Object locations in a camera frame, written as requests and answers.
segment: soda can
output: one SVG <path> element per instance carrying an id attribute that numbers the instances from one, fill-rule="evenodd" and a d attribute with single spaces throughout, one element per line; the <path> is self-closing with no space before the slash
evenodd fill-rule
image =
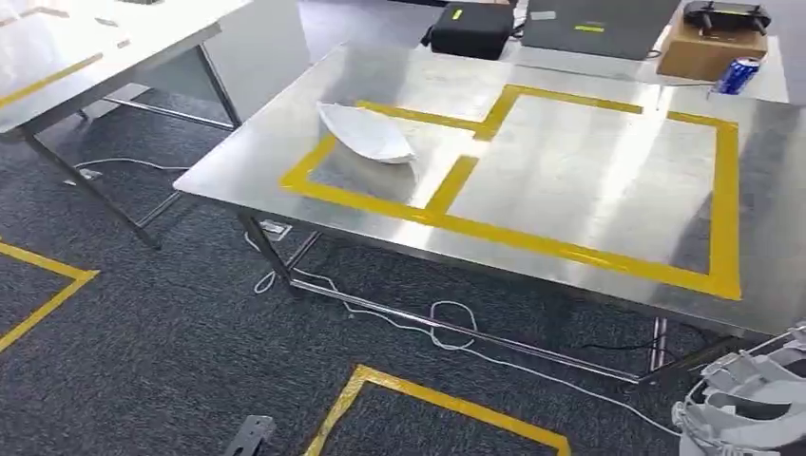
<path id="1" fill-rule="evenodd" d="M 714 91 L 737 95 L 756 76 L 761 62 L 752 57 L 739 57 L 728 66 L 722 77 L 714 84 Z"/>

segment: black case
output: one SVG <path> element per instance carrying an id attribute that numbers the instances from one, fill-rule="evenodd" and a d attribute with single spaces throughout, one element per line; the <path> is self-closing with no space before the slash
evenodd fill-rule
<path id="1" fill-rule="evenodd" d="M 431 50 L 498 60 L 512 34 L 512 6 L 449 3 L 431 29 Z"/>

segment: metal bracket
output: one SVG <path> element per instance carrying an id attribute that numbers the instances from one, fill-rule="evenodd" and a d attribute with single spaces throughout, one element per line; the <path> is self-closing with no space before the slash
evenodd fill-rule
<path id="1" fill-rule="evenodd" d="M 288 223 L 280 223 L 270 219 L 261 220 L 260 228 L 266 233 L 266 237 L 272 242 L 279 242 L 291 232 L 292 225 Z"/>
<path id="2" fill-rule="evenodd" d="M 269 441 L 275 429 L 275 420 L 269 416 L 247 416 L 223 456 L 257 456 L 260 445 Z"/>

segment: gray laptop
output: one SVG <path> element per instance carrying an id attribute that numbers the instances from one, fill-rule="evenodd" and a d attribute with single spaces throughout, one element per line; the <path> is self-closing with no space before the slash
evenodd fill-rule
<path id="1" fill-rule="evenodd" d="M 524 46 L 643 60 L 680 0 L 529 0 Z"/>

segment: yellow tape outline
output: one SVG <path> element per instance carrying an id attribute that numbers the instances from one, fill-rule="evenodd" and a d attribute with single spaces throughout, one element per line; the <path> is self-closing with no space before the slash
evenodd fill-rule
<path id="1" fill-rule="evenodd" d="M 78 292 L 81 287 L 85 286 L 98 273 L 100 273 L 100 271 L 83 271 L 67 264 L 60 263 L 54 259 L 46 258 L 3 242 L 0 242 L 0 255 L 12 257 L 27 264 L 42 268 L 46 271 L 51 271 L 59 276 L 65 276 L 73 279 L 72 283 L 67 285 L 64 289 L 62 289 L 62 291 L 57 293 L 48 302 L 34 311 L 28 316 L 28 318 L 23 320 L 22 323 L 18 324 L 11 329 L 11 331 L 0 337 L 0 353 L 7 349 L 11 344 L 16 342 L 17 339 L 25 335 L 25 333 L 30 331 L 31 328 L 36 326 L 37 323 L 42 321 L 51 312 L 58 309 L 59 306 L 67 301 L 68 298 L 75 295 L 75 293 Z"/>
<path id="2" fill-rule="evenodd" d="M 643 113 L 643 108 L 635 104 L 524 85 L 505 85 L 501 95 L 481 122 L 366 101 L 360 101 L 356 105 L 400 119 L 469 130 L 474 133 L 476 140 L 492 141 L 520 96 L 534 96 L 639 115 Z M 286 190 L 309 198 L 396 219 L 415 221 L 542 255 L 565 258 L 697 292 L 739 300 L 741 299 L 739 282 L 739 127 L 733 122 L 677 111 L 668 112 L 666 117 L 670 121 L 713 127 L 716 132 L 708 274 L 451 216 L 447 212 L 453 199 L 458 196 L 470 176 L 472 168 L 477 163 L 477 160 L 470 156 L 459 157 L 424 209 L 309 181 L 308 175 L 336 146 L 336 138 L 332 135 L 325 136 L 314 150 L 305 155 L 280 178 L 279 184 Z"/>
<path id="3" fill-rule="evenodd" d="M 52 8 L 48 8 L 48 7 L 35 7 L 35 8 L 28 9 L 28 10 L 25 10 L 25 11 L 21 12 L 19 14 L 19 18 L 23 19 L 23 18 L 26 18 L 28 16 L 31 16 L 31 15 L 37 14 L 37 13 L 50 14 L 52 16 L 62 17 L 62 18 L 69 18 L 70 17 L 69 13 L 67 13 L 66 11 L 61 11 L 59 9 L 52 9 Z M 7 17 L 5 19 L 0 19 L 0 27 L 4 27 L 4 26 L 7 26 L 9 24 L 13 24 L 13 23 L 17 22 L 17 20 L 18 19 L 16 17 L 13 17 L 13 16 Z M 114 21 L 109 21 L 109 20 L 100 19 L 100 18 L 96 18 L 95 20 L 96 20 L 96 22 L 98 22 L 99 24 L 104 25 L 104 26 L 118 27 L 117 23 L 115 23 Z M 125 48 L 129 44 L 130 44 L 130 40 L 128 38 L 125 38 L 123 41 L 118 43 L 116 46 L 117 46 L 118 49 L 120 49 L 120 48 Z M 17 90 L 14 90 L 10 94 L 6 95 L 5 97 L 0 97 L 0 108 L 5 107 L 6 105 L 10 105 L 10 104 L 12 104 L 12 103 L 14 103 L 16 101 L 22 100 L 23 98 L 27 97 L 31 93 L 36 92 L 38 90 L 41 90 L 42 88 L 44 88 L 46 86 L 49 86 L 49 85 L 55 83 L 56 81 L 64 79 L 67 76 L 69 76 L 69 75 L 71 75 L 71 74 L 73 74 L 73 73 L 75 73 L 77 71 L 80 71 L 80 70 L 82 70 L 82 69 L 84 69 L 86 67 L 89 67 L 90 65 L 94 64 L 95 62 L 98 62 L 99 60 L 101 60 L 103 58 L 104 58 L 104 54 L 102 52 L 98 52 L 96 54 L 90 55 L 89 57 L 85 58 L 84 60 L 82 60 L 80 62 L 77 62 L 77 63 L 72 64 L 72 65 L 70 65 L 70 66 L 68 66 L 66 68 L 63 68 L 63 69 L 61 69 L 59 71 L 56 71 L 55 73 L 53 73 L 53 74 L 51 74 L 51 75 L 49 75 L 49 76 L 47 76 L 47 77 L 45 77 L 45 78 L 43 78 L 43 79 L 41 79 L 39 81 L 36 81 L 33 84 L 30 84 L 30 85 L 27 85 L 25 87 L 19 88 Z"/>
<path id="4" fill-rule="evenodd" d="M 571 447 L 568 444 L 568 439 L 564 435 L 536 427 L 490 408 L 448 396 L 448 394 L 434 389 L 421 387 L 415 383 L 403 380 L 402 378 L 359 364 L 353 371 L 353 375 L 347 381 L 347 385 L 344 386 L 344 389 L 336 398 L 330 412 L 328 412 L 325 420 L 319 427 L 317 435 L 314 437 L 314 440 L 308 446 L 305 453 L 303 453 L 303 456 L 318 456 L 321 453 L 331 430 L 333 430 L 333 427 L 347 409 L 350 408 L 353 401 L 358 396 L 358 393 L 361 391 L 361 388 L 367 382 L 406 394 L 443 409 L 461 413 L 483 423 L 508 430 L 509 432 L 518 434 L 540 444 L 553 447 L 557 450 L 558 456 L 570 456 L 571 454 Z"/>

